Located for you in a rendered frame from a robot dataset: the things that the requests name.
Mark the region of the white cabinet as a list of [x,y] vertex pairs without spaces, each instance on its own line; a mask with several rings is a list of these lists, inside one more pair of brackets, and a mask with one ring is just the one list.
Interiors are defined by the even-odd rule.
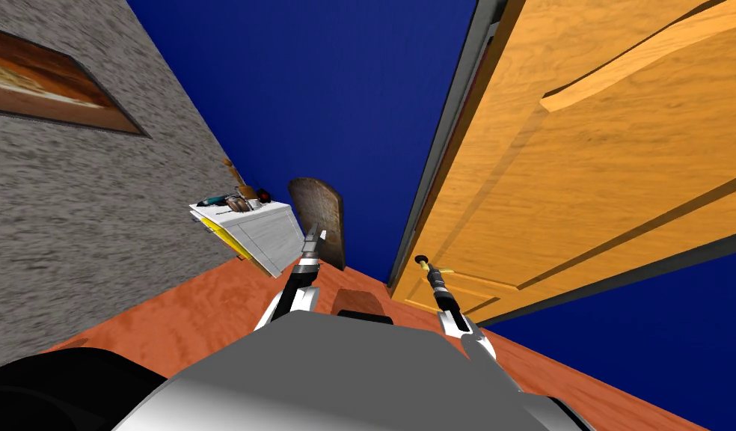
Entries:
[[228,158],[223,165],[237,182],[235,192],[190,205],[191,217],[240,260],[277,278],[300,257],[304,241],[292,207],[273,201],[265,189],[248,185]]

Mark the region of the orange wooden door leaf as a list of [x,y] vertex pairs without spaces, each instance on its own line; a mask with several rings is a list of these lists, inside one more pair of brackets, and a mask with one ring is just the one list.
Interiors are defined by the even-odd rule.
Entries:
[[507,0],[415,233],[475,322],[736,235],[736,0]]

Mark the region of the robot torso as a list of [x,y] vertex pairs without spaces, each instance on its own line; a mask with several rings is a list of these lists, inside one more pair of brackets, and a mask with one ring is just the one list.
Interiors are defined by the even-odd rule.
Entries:
[[480,335],[293,311],[178,372],[114,431],[595,431]]

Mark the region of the brown framed wall picture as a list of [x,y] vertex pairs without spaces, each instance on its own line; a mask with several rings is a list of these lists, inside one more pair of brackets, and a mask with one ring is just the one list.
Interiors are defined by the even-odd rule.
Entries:
[[146,137],[75,58],[0,30],[0,115]]

